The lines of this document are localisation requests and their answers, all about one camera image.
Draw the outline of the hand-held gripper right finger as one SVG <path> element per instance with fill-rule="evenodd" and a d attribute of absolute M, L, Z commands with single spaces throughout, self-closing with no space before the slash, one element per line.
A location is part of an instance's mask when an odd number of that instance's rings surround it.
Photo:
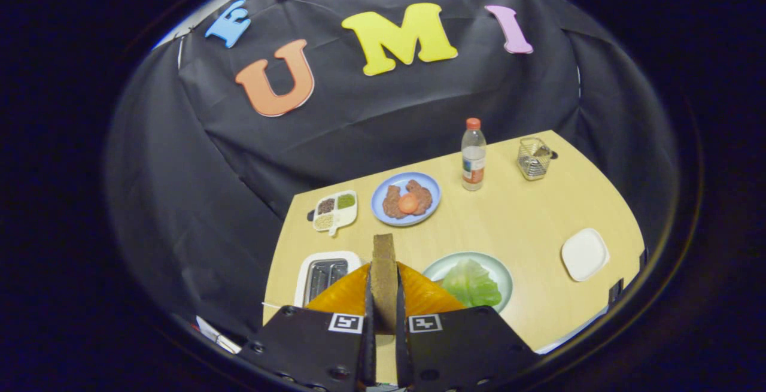
<path fill-rule="evenodd" d="M 489 306 L 465 308 L 399 263 L 397 384 L 410 391 L 490 391 L 516 384 L 539 362 Z"/>

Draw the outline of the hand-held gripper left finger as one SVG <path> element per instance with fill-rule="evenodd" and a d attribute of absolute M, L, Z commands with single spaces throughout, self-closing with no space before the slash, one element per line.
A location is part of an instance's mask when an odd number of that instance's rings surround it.
<path fill-rule="evenodd" d="M 320 310 L 282 306 L 238 356 L 287 383 L 357 391 L 376 381 L 374 316 L 364 265 L 312 299 Z"/>

